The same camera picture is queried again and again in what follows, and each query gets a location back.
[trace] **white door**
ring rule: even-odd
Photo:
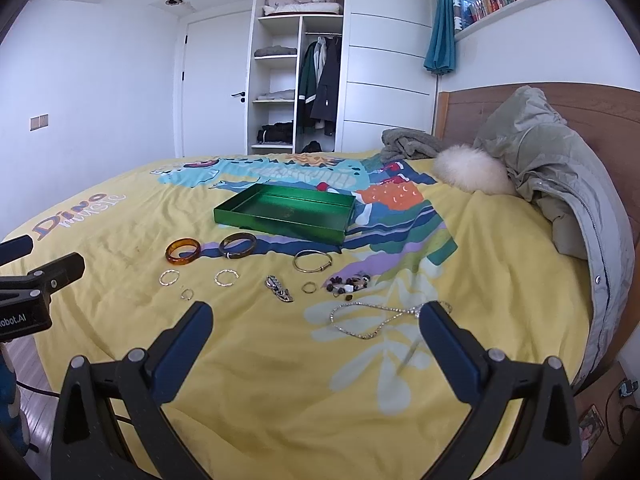
[[[250,12],[191,23],[182,84],[184,156],[242,155]]]

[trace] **metal bolt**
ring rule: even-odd
[[[134,363],[138,363],[145,358],[145,351],[142,348],[134,348],[127,354],[129,361],[133,361]]]
[[[491,361],[496,361],[497,363],[499,363],[500,361],[504,361],[506,357],[504,352],[499,348],[489,349],[488,354],[489,354],[489,359],[491,359]]]
[[[71,367],[72,368],[79,368],[83,364],[84,364],[84,357],[82,357],[81,355],[77,355],[76,357],[71,359]]]
[[[555,370],[559,370],[560,368],[562,368],[562,361],[558,357],[551,356],[546,360],[546,362],[549,363],[549,366],[551,366]]]

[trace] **wooden floor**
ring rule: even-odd
[[[33,336],[21,337],[6,345],[15,373],[21,383],[41,390],[51,390],[42,368]],[[58,400],[20,389],[20,406],[27,416],[31,442],[39,453],[30,451],[25,457],[29,466],[42,480],[51,478],[51,435]]]

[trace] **white fur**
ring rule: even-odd
[[[436,157],[432,171],[438,180],[468,193],[516,195],[504,164],[471,146],[447,148]]]

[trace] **dark brown bangle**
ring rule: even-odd
[[[251,242],[251,245],[247,250],[244,250],[241,253],[232,253],[226,248],[226,246],[229,245],[231,242],[235,242],[237,240],[249,240]],[[218,248],[220,249],[220,253],[225,255],[230,260],[237,260],[238,258],[244,258],[245,256],[248,256],[249,254],[253,253],[255,251],[255,247],[257,244],[258,244],[258,238],[256,238],[251,233],[236,233],[222,240]]]
[[[174,251],[176,249],[180,249],[181,247],[195,247],[196,250],[183,258],[176,258],[175,256],[172,256]],[[198,259],[201,252],[202,248],[200,247],[199,241],[194,240],[193,238],[180,238],[179,240],[176,240],[175,242],[169,244],[169,246],[166,248],[166,251],[164,252],[164,257],[171,264],[186,265],[191,263],[193,260]]]

